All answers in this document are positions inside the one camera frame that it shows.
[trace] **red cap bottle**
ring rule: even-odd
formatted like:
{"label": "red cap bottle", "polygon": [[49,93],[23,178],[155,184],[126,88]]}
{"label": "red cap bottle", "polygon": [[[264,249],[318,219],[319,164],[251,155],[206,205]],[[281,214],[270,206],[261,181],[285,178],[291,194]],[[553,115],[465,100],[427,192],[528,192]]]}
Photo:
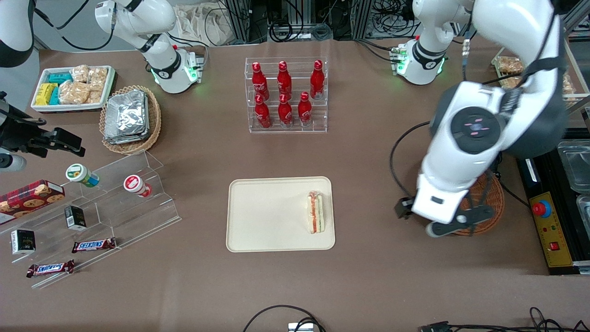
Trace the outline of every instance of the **red cap bottle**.
{"label": "red cap bottle", "polygon": [[299,121],[301,121],[302,127],[309,127],[312,124],[312,103],[309,101],[309,94],[307,92],[301,92],[301,99],[299,105],[297,105],[297,111],[299,112]]}
{"label": "red cap bottle", "polygon": [[291,100],[291,89],[293,85],[291,84],[291,75],[287,71],[287,63],[285,61],[278,63],[277,82],[278,93],[287,96],[287,99]]}
{"label": "red cap bottle", "polygon": [[322,70],[323,63],[321,60],[316,60],[313,63],[313,73],[310,79],[312,88],[309,90],[312,99],[319,100],[324,98],[324,71]]}
{"label": "red cap bottle", "polygon": [[261,95],[264,98],[264,101],[267,101],[270,97],[270,93],[268,92],[266,76],[260,69],[260,63],[253,63],[252,70],[254,71],[254,74],[252,75],[252,84],[254,85],[254,91],[256,91],[257,95]]}
{"label": "red cap bottle", "polygon": [[261,95],[256,95],[256,97],[254,97],[254,101],[256,102],[254,111],[256,112],[256,119],[258,119],[258,123],[260,123],[263,129],[270,128],[273,125],[273,121],[270,118],[268,106],[266,106],[264,103]]}
{"label": "red cap bottle", "polygon": [[291,115],[291,105],[287,96],[280,95],[278,100],[281,102],[278,105],[278,117],[281,120],[281,127],[291,128],[293,126],[293,117]]}

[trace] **clear acrylic rack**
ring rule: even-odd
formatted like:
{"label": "clear acrylic rack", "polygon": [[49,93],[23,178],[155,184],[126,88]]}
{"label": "clear acrylic rack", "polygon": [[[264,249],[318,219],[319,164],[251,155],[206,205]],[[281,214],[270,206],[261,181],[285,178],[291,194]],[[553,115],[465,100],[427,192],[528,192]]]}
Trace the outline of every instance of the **clear acrylic rack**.
{"label": "clear acrylic rack", "polygon": [[[74,259],[75,274],[181,220],[156,172],[162,166],[153,155],[140,151],[94,170],[100,182],[93,188],[68,182],[63,185],[65,199],[3,225],[0,242],[10,242],[10,233],[15,229],[35,232],[36,251],[29,255],[13,255],[13,263],[22,266],[23,278],[32,264],[63,263],[70,259]],[[123,180],[131,174],[139,175],[152,186],[149,197],[139,197],[123,188]],[[67,228],[64,209],[70,205],[84,210],[86,230],[78,232]],[[116,238],[116,248],[71,253],[74,242],[109,237]],[[32,287],[43,288],[67,276],[69,274],[61,273],[33,277]]]}
{"label": "clear acrylic rack", "polygon": [[[324,96],[320,100],[311,100],[312,102],[312,124],[308,127],[302,127],[297,114],[297,105],[301,92],[310,89],[310,78],[313,72],[313,63],[316,60],[323,62],[324,76]],[[293,126],[291,128],[282,128],[278,118],[278,63],[285,61],[291,74],[293,84],[293,93],[289,104],[293,108]],[[256,120],[254,112],[254,86],[252,84],[252,64],[258,62],[262,72],[268,82],[268,91],[270,98],[266,105],[270,111],[270,118],[273,121],[272,127],[265,129]],[[283,57],[283,58],[246,58],[244,68],[244,81],[246,92],[246,108],[248,110],[248,128],[253,134],[285,134],[285,133],[309,133],[309,132],[326,132],[328,129],[328,60],[326,57]]]}

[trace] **red cookie box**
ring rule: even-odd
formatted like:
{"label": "red cookie box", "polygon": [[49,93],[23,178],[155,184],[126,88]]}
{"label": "red cookie box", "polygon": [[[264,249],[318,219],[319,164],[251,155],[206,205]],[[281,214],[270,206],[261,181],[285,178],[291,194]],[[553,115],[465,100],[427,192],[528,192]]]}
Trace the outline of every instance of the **red cookie box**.
{"label": "red cookie box", "polygon": [[0,224],[20,218],[65,197],[64,187],[47,180],[35,181],[0,196]]}

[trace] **wicker basket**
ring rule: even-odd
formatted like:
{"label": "wicker basket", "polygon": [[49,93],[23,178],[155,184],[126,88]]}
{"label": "wicker basket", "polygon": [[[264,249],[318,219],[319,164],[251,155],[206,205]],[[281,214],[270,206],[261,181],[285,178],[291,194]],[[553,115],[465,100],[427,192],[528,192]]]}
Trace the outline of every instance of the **wicker basket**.
{"label": "wicker basket", "polygon": [[[137,142],[130,142],[125,144],[110,144],[106,140],[103,139],[103,145],[107,147],[107,149],[117,152],[120,154],[133,154],[140,150],[147,150],[152,147],[152,145],[158,139],[160,135],[160,129],[162,128],[162,114],[160,113],[160,105],[156,100],[156,97],[153,93],[147,88],[143,86],[126,86],[120,90],[117,90],[113,93],[113,95],[120,95],[122,93],[130,92],[131,90],[141,90],[146,93],[147,95],[147,111],[149,112],[149,127],[151,134],[150,136],[144,141],[137,141]],[[104,136],[104,118],[106,114],[107,106],[104,105],[103,109],[100,111],[100,122],[99,122],[99,130],[100,133]]]}
{"label": "wicker basket", "polygon": [[[502,213],[504,213],[504,191],[502,191],[500,181],[495,176],[492,175],[490,178],[491,187],[490,191],[487,193],[485,204],[492,207],[494,210],[494,217],[490,220],[486,220],[485,222],[477,224],[474,229],[461,229],[456,231],[454,234],[462,236],[479,235],[487,232],[496,224],[498,224],[498,221],[502,217]],[[487,181],[486,173],[484,173],[477,179],[473,186],[471,186],[470,193],[474,204],[479,202],[481,194],[486,187]],[[469,202],[466,198],[461,201],[459,208],[462,210],[469,209]]]}

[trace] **snickers wrapper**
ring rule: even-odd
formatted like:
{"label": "snickers wrapper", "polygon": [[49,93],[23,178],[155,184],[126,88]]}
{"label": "snickers wrapper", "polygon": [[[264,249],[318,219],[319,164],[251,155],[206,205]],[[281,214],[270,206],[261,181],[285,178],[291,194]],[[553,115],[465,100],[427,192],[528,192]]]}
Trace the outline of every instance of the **snickers wrapper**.
{"label": "snickers wrapper", "polygon": [[68,261],[66,263],[58,263],[58,264],[48,264],[48,265],[31,265],[29,270],[27,271],[27,278],[32,278],[33,276],[40,276],[45,274],[54,274],[54,273],[72,273],[74,272],[74,260]]}
{"label": "snickers wrapper", "polygon": [[114,237],[111,237],[110,239],[104,239],[104,240],[74,242],[74,248],[72,249],[72,253],[77,253],[78,251],[113,249],[116,246],[117,246],[117,243],[115,242]]}

